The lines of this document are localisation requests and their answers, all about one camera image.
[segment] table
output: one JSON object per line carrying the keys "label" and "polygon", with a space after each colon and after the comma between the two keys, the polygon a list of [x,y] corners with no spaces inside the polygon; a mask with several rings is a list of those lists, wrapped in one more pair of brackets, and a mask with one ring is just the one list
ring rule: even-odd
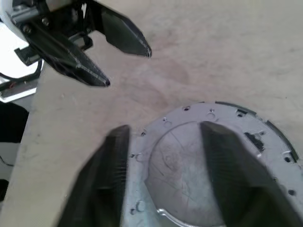
{"label": "table", "polygon": [[92,34],[88,55],[110,77],[92,88],[45,67],[0,218],[51,227],[77,171],[114,127],[133,134],[174,108],[226,101],[270,119],[303,152],[303,2],[104,1],[143,30],[151,59]]}

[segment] screw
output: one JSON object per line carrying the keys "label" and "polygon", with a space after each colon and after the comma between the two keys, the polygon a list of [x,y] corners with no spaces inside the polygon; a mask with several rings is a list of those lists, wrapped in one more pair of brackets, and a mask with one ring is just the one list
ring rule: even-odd
{"label": "screw", "polygon": [[138,212],[143,212],[145,210],[145,203],[143,201],[138,201],[136,208]]}
{"label": "screw", "polygon": [[32,29],[30,28],[29,25],[24,25],[22,28],[23,32],[26,34],[31,34],[32,33]]}
{"label": "screw", "polygon": [[49,26],[49,20],[48,20],[46,17],[44,17],[44,18],[42,19],[42,23],[43,23],[45,26]]}

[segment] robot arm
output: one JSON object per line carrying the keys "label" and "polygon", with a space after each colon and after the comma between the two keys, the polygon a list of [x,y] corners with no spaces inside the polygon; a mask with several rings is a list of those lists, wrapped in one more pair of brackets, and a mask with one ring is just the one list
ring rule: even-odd
{"label": "robot arm", "polygon": [[57,72],[90,86],[107,87],[107,76],[83,52],[98,31],[124,53],[151,57],[142,32],[125,16],[94,0],[13,0],[6,10],[29,43],[15,50],[26,64],[44,59]]}

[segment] silver metal disc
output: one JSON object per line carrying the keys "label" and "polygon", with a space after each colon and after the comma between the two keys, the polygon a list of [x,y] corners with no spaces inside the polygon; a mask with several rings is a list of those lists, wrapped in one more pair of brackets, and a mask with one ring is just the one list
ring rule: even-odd
{"label": "silver metal disc", "polygon": [[299,157],[281,131],[243,107],[198,103],[168,113],[149,124],[140,138],[133,138],[125,214],[137,200],[145,202],[146,211],[125,215],[125,221],[131,226],[224,226],[207,174],[198,127],[202,121],[222,124],[237,133],[303,214]]}

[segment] circular metal plate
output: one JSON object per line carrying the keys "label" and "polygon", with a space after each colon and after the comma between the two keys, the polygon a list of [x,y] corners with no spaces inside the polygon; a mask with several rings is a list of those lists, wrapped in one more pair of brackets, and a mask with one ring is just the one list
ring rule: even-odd
{"label": "circular metal plate", "polygon": [[[149,217],[136,214],[143,226],[223,226],[210,179],[198,123],[212,121],[232,129],[245,147],[272,173],[302,215],[302,172],[286,137],[255,112],[227,103],[198,103],[178,108],[145,128],[135,139],[130,159],[127,199],[143,200]],[[296,191],[295,196],[288,190]],[[159,213],[169,222],[152,218]]]}

